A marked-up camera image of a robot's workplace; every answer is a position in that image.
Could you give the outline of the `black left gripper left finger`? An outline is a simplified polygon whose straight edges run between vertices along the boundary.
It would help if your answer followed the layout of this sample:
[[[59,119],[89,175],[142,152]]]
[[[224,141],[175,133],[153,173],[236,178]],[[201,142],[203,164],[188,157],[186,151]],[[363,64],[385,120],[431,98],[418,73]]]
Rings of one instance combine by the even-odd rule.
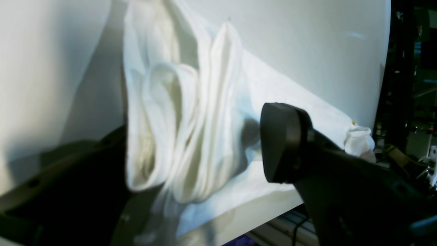
[[[1,196],[1,237],[24,246],[133,246],[157,189],[127,188],[127,130],[59,158]]]

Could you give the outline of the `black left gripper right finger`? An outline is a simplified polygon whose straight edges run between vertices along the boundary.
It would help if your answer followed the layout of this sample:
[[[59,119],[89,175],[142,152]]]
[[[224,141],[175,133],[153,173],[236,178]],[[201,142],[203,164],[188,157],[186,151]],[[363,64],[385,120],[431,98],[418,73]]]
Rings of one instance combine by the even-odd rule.
[[[294,185],[321,246],[436,245],[436,201],[341,150],[306,111],[265,103],[260,137],[267,182]]]

